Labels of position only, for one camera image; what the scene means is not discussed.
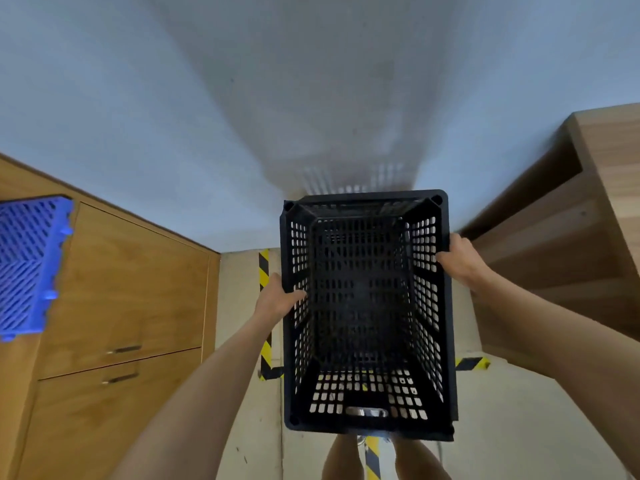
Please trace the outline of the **black perforated plastic crate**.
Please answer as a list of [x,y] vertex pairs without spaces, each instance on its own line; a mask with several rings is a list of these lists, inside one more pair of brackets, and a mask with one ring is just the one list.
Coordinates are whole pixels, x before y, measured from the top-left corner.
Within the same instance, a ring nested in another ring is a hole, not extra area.
[[452,442],[458,421],[443,190],[286,200],[284,414],[293,431]]

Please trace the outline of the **person's right hand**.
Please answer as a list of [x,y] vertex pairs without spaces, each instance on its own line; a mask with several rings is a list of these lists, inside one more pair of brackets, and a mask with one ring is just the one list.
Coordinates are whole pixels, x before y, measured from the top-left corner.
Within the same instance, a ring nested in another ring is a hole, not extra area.
[[442,268],[457,282],[470,290],[479,290],[491,281],[492,270],[467,238],[451,233],[448,251],[456,254],[456,266]]

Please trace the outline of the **person's right forearm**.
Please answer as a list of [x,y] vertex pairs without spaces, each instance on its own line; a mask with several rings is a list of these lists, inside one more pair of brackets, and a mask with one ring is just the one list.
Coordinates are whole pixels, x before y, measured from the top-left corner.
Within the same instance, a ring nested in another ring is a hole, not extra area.
[[640,480],[640,342],[490,269],[476,273],[470,284]]

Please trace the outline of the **wooden shelf unit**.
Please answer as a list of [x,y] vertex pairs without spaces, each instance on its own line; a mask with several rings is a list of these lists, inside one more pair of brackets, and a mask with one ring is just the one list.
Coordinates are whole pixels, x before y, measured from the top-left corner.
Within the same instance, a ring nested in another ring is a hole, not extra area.
[[572,113],[460,233],[503,277],[640,342],[640,102]]

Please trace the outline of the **blue perforated plastic crate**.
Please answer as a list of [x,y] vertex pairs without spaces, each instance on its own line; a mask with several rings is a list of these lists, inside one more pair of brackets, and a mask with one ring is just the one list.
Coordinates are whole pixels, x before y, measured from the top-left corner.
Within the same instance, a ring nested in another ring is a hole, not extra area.
[[0,342],[44,331],[73,207],[66,196],[0,201]]

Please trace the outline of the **wooden drawer cabinet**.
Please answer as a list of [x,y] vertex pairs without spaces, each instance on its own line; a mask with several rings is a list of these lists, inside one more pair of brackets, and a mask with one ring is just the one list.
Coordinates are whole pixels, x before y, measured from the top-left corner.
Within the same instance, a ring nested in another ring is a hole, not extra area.
[[215,347],[219,253],[0,154],[0,200],[59,194],[59,295],[43,333],[0,343],[0,480],[108,478]]

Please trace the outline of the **person's legs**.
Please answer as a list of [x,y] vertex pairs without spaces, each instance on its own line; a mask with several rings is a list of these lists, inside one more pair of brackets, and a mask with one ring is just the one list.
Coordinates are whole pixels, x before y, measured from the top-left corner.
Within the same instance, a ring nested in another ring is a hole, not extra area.
[[[437,452],[427,443],[393,435],[389,442],[380,441],[381,480],[452,480]],[[359,437],[336,435],[321,473],[321,480],[366,480],[370,469],[361,458]]]

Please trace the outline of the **person's left forearm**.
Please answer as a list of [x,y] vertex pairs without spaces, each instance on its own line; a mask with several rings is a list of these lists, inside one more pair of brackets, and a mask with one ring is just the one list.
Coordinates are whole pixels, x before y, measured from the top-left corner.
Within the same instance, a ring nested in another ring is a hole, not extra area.
[[270,332],[252,316],[171,396],[109,480],[215,480]]

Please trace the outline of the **person's left hand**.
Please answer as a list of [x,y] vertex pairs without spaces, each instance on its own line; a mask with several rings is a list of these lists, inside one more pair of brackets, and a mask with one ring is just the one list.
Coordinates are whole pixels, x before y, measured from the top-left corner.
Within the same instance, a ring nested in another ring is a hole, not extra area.
[[267,332],[274,329],[294,307],[280,305],[280,296],[283,292],[285,291],[282,286],[282,277],[278,273],[270,275],[268,284],[260,291],[253,319]]

